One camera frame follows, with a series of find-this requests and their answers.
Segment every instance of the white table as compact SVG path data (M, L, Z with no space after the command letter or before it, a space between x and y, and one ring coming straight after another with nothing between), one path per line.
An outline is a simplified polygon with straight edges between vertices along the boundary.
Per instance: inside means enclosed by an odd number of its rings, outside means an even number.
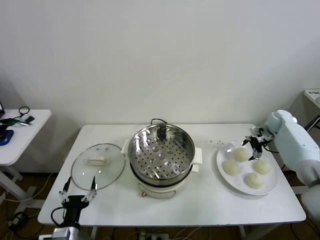
M20 187L18 187L15 182L17 180L21 181L23 177L11 165L13 165L19 159L27 146L47 122L51 116L51 111L46 109L31 109L29 114L34 117L34 120L31 122L32 125L24 127L8 127L7 130L14 130L14 134L8 144L0 146L0 167L2 170L13 176L13 179L11 180L2 171L0 171L0 186L5 188L18 200L24 200L31 197L37 188L35 186L31 186L27 192L24 192ZM18 109L6 109L2 118L14 118L19 115ZM2 203L4 197L5 194L0 196L0 204ZM31 205L34 207L39 207L40 202L24 202L18 207L17 211L23 211L27 206Z
M320 89L307 89L304 95L320 109Z
M112 185L98 191L85 208L79 223L84 226L226 226L300 222L306 214L278 171L278 184L264 196L251 196L230 187L217 172L215 155L221 146L243 141L252 124L178 125L190 134L196 147L202 148L203 164L199 172L186 178L182 192L170 199L141 197L137 180L126 163L122 175ZM113 143L120 147L145 125L85 125L66 158L60 173L38 216L42 224L52 224L50 213L61 206L59 190L68 180L76 157L88 147ZM273 156L264 152L269 158ZM71 182L68 194L85 194ZM54 215L62 222L62 213Z

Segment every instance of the floor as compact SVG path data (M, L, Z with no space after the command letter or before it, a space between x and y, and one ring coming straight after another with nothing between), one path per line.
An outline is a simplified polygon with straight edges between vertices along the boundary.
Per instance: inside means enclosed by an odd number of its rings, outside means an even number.
M29 186L38 186L40 189L45 181L47 180L47 175L30 175L27 174L24 176L23 181L18 182L17 184L23 189L27 190ZM286 175L288 181L292 186L299 186L301 183L295 177L294 174ZM47 187L38 195L38 199L45 199L48 195L51 186L55 181L55 177L52 176L49 181ZM0 194L3 193L3 189L0 187ZM16 202L8 202L8 217L9 219L12 217L15 209L17 208L18 203ZM26 213L29 216L36 215L39 212L38 209L27 209ZM0 227L7 221L6 220L6 204L3 203L0 205ZM40 230L43 226L37 222L37 218L32 218L27 223L27 225L18 231L18 234L21 237L30 237L38 230ZM256 226L246 226L246 231L252 231ZM298 238L292 233L290 224L283 224L261 238L261 240L320 240L319 235L317 235L308 224L301 222L295 223L292 225L292 228ZM52 233L54 226L44 226L41 230L41 234L50 234ZM101 227L97 231L97 240L136 240L137 236L141 231L156 233L163 232L168 233L170 238L173 238L179 231L183 230L183 227L167 227L167 228L135 228L135 227ZM179 235L175 236L177 239L183 239L179 237L188 236L196 227L188 227L183 230ZM17 236L13 235L12 232L8 232L8 225L5 224L0 228L0 240L17 240L20 239ZM88 234L91 232L92 228L90 227L82 227L84 232ZM189 236L192 240L240 240L240 231L237 226L224 226L224 227L201 227L200 229L194 231L192 235Z

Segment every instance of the steamed bun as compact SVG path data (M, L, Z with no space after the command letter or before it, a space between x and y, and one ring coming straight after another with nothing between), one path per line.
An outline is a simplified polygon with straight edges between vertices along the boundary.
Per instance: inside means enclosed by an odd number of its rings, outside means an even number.
M223 167L223 170L229 175L235 176L238 173L240 173L240 167L236 161L225 160L222 163L222 167Z
M266 159L260 159L260 160L255 161L253 163L253 168L258 173L263 174L263 175L270 173L270 171L272 170L272 167L271 167L269 161Z
M241 146L233 150L233 157L239 162L245 162L249 160L250 153L248 152L247 148Z
M250 187L259 189L264 184L264 177L256 172L251 172L245 176L245 181Z

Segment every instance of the white wall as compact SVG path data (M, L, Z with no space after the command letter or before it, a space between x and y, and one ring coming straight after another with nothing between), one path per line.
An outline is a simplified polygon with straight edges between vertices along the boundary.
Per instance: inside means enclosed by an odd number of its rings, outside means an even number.
M38 171L59 169L84 124L258 123L320 87L319 9L318 0L3 0L0 98L52 110Z

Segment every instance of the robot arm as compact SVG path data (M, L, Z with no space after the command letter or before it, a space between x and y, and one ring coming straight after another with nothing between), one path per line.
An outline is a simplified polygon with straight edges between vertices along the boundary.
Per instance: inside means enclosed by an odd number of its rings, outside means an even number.
M253 156L258 159L262 147L274 141L284 163L296 172L299 180L308 187L302 194L302 202L317 221L320 221L320 150L319 146L297 123L291 113L273 112L264 127L253 127L252 136L246 136L243 144L250 143Z

